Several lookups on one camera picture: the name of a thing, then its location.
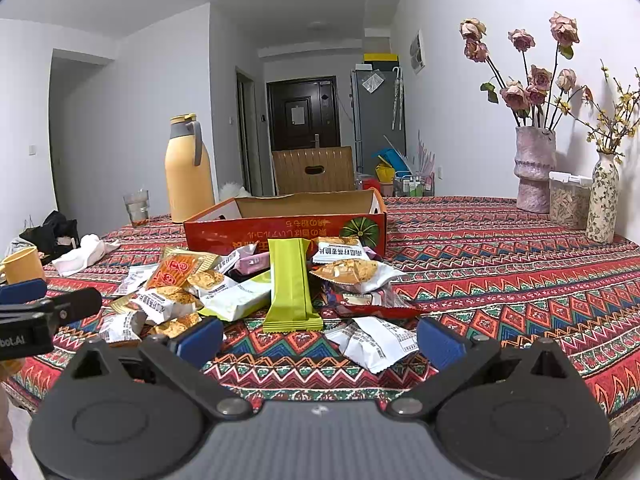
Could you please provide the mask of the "dried pink roses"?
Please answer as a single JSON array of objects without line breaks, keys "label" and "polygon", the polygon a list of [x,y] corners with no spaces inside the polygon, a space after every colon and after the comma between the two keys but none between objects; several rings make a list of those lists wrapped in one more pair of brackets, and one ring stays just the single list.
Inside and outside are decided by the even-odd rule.
[{"label": "dried pink roses", "polygon": [[510,44],[524,66],[524,78],[518,80],[503,76],[498,70],[486,44],[487,27],[482,21],[466,18],[459,24],[464,56],[474,63],[487,65],[492,73],[491,80],[480,85],[480,91],[486,94],[489,102],[504,104],[519,127],[554,131],[562,117],[572,114],[574,99],[592,101],[592,92],[584,84],[578,84],[575,71],[560,66],[561,60],[573,58],[574,47],[579,44],[577,21],[555,12],[549,27],[555,42],[551,70],[527,61],[526,54],[536,46],[532,34],[524,28],[508,32]]}]

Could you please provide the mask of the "white blue biscuit packet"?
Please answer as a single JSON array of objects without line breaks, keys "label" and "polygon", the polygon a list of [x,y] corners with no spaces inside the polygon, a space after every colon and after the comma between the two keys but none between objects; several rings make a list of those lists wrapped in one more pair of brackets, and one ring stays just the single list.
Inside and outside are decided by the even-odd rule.
[{"label": "white blue biscuit packet", "polygon": [[408,320],[420,316],[424,310],[410,304],[393,289],[385,285],[373,292],[348,292],[337,285],[324,283],[322,302],[343,318],[376,316],[384,320]]}]

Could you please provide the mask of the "red cardboard snack box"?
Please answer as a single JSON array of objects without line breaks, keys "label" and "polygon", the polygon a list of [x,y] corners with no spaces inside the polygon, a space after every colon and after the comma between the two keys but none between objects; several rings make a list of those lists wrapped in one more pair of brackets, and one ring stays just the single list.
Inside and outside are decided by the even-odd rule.
[{"label": "red cardboard snack box", "polygon": [[382,256],[386,223],[381,194],[368,188],[229,198],[186,220],[183,229],[190,249],[221,256],[250,243],[265,252],[272,238],[325,236],[356,236]]}]

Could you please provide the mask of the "green snack bar packet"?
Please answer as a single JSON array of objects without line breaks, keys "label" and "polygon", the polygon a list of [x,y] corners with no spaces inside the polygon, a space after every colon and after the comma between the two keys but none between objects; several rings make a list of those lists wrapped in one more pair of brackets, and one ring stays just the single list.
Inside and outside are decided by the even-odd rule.
[{"label": "green snack bar packet", "polygon": [[264,333],[318,332],[323,320],[311,304],[307,250],[304,238],[268,240],[271,304],[262,323]]}]

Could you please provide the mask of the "wall electrical panel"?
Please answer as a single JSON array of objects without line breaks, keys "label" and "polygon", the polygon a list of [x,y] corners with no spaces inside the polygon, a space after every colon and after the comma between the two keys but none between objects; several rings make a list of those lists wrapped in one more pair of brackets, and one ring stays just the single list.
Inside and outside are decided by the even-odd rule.
[{"label": "wall electrical panel", "polygon": [[425,67],[424,41],[422,30],[419,29],[409,46],[410,64],[413,73],[418,74]]}]

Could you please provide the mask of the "clear plastic storage jar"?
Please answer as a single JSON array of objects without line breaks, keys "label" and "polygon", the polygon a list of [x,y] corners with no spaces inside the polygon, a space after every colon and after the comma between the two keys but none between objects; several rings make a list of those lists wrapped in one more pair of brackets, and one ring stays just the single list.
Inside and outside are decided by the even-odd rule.
[{"label": "clear plastic storage jar", "polygon": [[591,185],[590,177],[550,171],[550,220],[569,229],[584,230],[587,224]]}]

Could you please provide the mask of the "glass cup with drink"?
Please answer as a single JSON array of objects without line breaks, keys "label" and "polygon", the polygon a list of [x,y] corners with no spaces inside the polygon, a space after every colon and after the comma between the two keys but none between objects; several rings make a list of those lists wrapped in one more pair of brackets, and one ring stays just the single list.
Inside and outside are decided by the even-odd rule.
[{"label": "glass cup with drink", "polygon": [[132,226],[149,222],[149,191],[139,190],[122,196]]}]

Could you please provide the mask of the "white printed sachet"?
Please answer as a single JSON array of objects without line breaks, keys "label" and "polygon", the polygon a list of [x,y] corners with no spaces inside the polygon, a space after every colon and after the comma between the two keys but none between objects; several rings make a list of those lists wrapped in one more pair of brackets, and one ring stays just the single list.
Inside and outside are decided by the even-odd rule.
[{"label": "white printed sachet", "polygon": [[114,296],[121,297],[133,294],[140,289],[156,271],[158,264],[145,264],[144,266],[130,266],[126,278],[113,292]]}]

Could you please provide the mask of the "white barcode cracker packet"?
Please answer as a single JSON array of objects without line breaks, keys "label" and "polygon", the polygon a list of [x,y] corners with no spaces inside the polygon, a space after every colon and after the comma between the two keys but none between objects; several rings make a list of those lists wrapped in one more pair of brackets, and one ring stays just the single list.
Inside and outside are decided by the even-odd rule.
[{"label": "white barcode cracker packet", "polygon": [[327,264],[346,259],[369,260],[367,252],[356,236],[319,236],[316,239],[313,264]]}]

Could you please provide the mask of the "floral ceramic vase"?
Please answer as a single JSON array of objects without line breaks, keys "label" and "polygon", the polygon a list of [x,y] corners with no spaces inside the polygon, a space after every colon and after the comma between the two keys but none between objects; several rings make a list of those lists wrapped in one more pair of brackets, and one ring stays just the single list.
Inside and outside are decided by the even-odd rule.
[{"label": "floral ceramic vase", "polygon": [[593,242],[611,243],[615,235],[620,175],[613,154],[599,153],[592,172],[586,235]]}]

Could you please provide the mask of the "clear cracker packet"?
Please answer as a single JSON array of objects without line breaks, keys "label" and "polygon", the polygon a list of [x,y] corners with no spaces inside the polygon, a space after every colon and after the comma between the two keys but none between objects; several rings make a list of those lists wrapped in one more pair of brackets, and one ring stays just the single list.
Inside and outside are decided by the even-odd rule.
[{"label": "clear cracker packet", "polygon": [[405,275],[384,262],[363,259],[336,260],[311,270],[310,274],[355,294],[374,292]]}]

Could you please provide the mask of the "yellow box on fridge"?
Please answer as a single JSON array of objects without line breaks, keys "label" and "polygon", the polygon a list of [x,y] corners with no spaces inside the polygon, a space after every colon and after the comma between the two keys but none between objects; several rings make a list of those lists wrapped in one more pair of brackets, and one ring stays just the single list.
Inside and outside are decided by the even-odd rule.
[{"label": "yellow box on fridge", "polygon": [[362,56],[365,63],[397,63],[398,55],[393,53],[365,53]]}]

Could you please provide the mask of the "yellow thermos jug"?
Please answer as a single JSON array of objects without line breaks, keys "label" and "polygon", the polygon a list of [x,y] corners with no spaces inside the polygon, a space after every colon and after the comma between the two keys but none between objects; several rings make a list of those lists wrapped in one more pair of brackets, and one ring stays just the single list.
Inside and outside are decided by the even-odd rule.
[{"label": "yellow thermos jug", "polygon": [[195,113],[170,120],[165,176],[173,222],[183,223],[215,203],[210,160]]}]

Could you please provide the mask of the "yellow blossom branches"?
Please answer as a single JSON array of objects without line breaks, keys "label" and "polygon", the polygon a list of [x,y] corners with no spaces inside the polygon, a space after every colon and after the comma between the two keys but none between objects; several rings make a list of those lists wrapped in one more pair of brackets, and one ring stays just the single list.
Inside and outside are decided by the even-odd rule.
[{"label": "yellow blossom branches", "polygon": [[586,141],[601,154],[611,155],[618,164],[625,157],[622,144],[639,133],[639,70],[634,70],[636,84],[624,86],[600,61],[604,95],[598,101],[586,84],[578,84],[572,70],[562,70],[555,87],[560,94],[556,109],[586,130]]}]

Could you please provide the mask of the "pink textured vase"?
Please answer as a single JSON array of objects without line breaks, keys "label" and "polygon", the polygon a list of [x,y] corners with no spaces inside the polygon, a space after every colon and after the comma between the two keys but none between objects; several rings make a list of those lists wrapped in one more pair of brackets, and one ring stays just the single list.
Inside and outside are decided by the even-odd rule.
[{"label": "pink textured vase", "polygon": [[555,133],[534,126],[515,128],[514,174],[518,177],[518,209],[548,214],[549,174],[556,167]]}]

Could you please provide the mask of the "orange red snack packet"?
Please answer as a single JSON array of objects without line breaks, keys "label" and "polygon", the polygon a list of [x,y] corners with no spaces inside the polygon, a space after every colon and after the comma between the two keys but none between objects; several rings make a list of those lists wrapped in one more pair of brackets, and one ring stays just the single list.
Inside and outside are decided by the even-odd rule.
[{"label": "orange red snack packet", "polygon": [[144,289],[164,286],[182,287],[190,275],[211,269],[219,259],[220,255],[212,252],[194,252],[181,247],[165,248],[163,258],[146,281]]}]

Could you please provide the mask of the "grey refrigerator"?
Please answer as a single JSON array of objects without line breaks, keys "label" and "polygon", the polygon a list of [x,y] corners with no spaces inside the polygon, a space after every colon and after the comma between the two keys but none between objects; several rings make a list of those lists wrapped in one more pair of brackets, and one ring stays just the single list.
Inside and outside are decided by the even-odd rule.
[{"label": "grey refrigerator", "polygon": [[396,82],[398,69],[353,70],[352,117],[354,118],[357,171],[374,174],[378,152],[396,148],[406,154],[404,107]]}]

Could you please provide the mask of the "yellow mug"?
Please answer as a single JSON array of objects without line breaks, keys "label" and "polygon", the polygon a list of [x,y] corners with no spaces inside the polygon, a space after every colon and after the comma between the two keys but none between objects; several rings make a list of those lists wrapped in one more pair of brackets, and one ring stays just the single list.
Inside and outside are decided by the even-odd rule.
[{"label": "yellow mug", "polygon": [[1,261],[1,272],[9,285],[46,278],[35,246],[25,247],[4,258]]}]

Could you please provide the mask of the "small cracker packet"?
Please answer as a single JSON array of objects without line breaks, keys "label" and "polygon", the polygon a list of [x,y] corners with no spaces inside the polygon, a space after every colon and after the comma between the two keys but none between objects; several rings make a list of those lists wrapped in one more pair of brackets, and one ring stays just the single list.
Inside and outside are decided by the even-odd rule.
[{"label": "small cracker packet", "polygon": [[205,296],[218,294],[218,292],[235,285],[236,281],[233,281],[232,278],[215,270],[206,270],[191,274],[186,279],[184,287],[194,296],[203,298]]}]

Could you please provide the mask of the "white snack sachet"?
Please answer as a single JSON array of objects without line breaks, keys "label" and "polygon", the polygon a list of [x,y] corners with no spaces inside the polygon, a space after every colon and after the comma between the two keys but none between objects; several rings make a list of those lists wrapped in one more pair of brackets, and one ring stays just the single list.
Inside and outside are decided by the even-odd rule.
[{"label": "white snack sachet", "polygon": [[372,374],[381,373],[419,350],[416,333],[391,322],[365,316],[325,330],[343,356]]}]

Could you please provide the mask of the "white green snack packet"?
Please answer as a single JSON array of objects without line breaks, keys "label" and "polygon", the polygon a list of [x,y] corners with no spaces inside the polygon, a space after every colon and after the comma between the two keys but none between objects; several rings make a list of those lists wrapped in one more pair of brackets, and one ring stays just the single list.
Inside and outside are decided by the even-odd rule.
[{"label": "white green snack packet", "polygon": [[198,313],[233,322],[268,307],[270,301],[271,276],[269,271],[265,271],[242,283],[208,292],[201,298],[203,307]]}]

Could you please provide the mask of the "dark entrance door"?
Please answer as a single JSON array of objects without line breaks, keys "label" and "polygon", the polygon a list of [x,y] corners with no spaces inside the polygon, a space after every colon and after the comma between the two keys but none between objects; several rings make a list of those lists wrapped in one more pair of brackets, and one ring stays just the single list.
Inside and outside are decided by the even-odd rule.
[{"label": "dark entrance door", "polygon": [[334,76],[268,82],[267,101],[273,151],[341,145]]}]

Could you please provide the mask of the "patterned red tablecloth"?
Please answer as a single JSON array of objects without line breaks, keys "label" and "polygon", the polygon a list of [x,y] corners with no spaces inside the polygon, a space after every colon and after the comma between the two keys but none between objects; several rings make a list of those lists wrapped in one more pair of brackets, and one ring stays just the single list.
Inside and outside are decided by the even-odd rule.
[{"label": "patterned red tablecloth", "polygon": [[[394,289],[415,315],[442,322],[465,337],[484,335],[507,347],[553,338],[608,416],[611,451],[639,437],[639,248],[616,237],[588,240],[583,232],[529,214],[513,200],[425,197],[386,200],[385,222],[358,218],[348,232],[385,246],[401,276]],[[116,252],[85,272],[61,278],[49,271],[50,295],[92,286],[101,313],[63,328],[52,352],[28,359],[4,383],[21,408],[35,411],[75,351],[112,312],[118,283],[130,266],[154,263],[186,246],[225,255],[242,243],[265,244],[255,221],[176,226],[165,217],[113,233]],[[265,400],[388,402],[435,373],[423,356],[408,356],[372,374],[341,356],[319,333],[269,335],[261,313],[227,325],[221,352],[205,374],[254,405]]]}]

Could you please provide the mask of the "white crumpled cloth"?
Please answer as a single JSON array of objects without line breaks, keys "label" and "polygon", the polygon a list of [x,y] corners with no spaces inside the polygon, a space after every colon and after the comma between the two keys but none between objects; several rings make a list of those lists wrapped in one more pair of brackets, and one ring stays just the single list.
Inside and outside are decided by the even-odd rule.
[{"label": "white crumpled cloth", "polygon": [[120,241],[108,242],[102,240],[96,234],[87,234],[81,237],[80,245],[60,258],[52,261],[55,271],[62,278],[85,271],[89,266],[93,266],[104,256],[114,252],[120,247]]}]

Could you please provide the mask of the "wooden chair back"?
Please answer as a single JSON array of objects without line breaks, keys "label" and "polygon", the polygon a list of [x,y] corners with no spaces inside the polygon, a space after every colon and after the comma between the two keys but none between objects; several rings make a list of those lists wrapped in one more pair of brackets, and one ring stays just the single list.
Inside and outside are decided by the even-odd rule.
[{"label": "wooden chair back", "polygon": [[349,146],[275,151],[272,158],[279,195],[356,190]]}]

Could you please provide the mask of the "pink snack packet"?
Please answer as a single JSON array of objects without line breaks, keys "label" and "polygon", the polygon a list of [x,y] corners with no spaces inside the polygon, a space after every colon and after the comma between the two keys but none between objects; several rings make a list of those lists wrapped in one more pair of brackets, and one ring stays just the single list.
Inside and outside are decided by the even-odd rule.
[{"label": "pink snack packet", "polygon": [[270,268],[270,255],[268,252],[247,255],[239,258],[234,264],[233,271],[243,276],[249,276],[264,272]]}]

